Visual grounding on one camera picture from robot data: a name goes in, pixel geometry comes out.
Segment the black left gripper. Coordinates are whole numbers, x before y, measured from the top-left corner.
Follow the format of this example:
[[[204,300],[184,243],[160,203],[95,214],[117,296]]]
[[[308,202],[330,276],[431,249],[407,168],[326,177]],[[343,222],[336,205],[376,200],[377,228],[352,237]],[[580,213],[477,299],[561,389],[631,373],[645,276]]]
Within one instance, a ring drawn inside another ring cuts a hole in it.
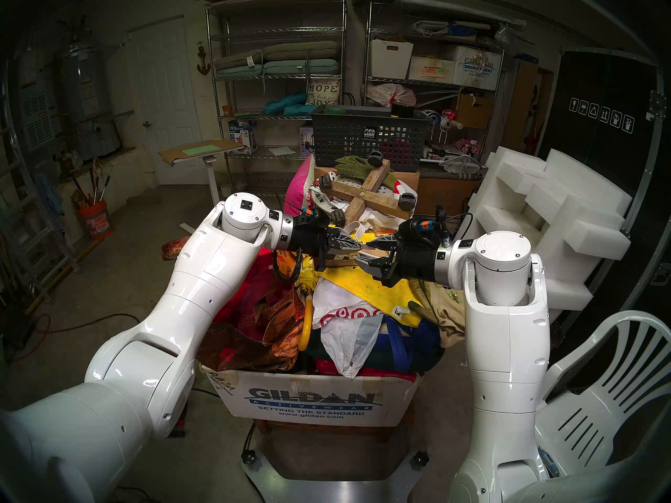
[[[315,257],[315,271],[327,268],[327,253],[355,254],[361,243],[342,231],[331,231],[331,227],[316,227],[296,224],[289,238],[289,251]]]

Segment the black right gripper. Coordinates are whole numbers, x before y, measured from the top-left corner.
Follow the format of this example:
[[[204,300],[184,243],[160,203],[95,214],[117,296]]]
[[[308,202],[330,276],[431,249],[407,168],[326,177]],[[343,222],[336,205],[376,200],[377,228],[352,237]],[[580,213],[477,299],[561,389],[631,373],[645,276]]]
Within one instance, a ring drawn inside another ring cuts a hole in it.
[[[420,243],[399,243],[395,236],[380,236],[367,243],[367,248],[396,247],[394,270],[388,257],[357,255],[356,265],[387,288],[392,288],[403,279],[436,282],[437,249]]]

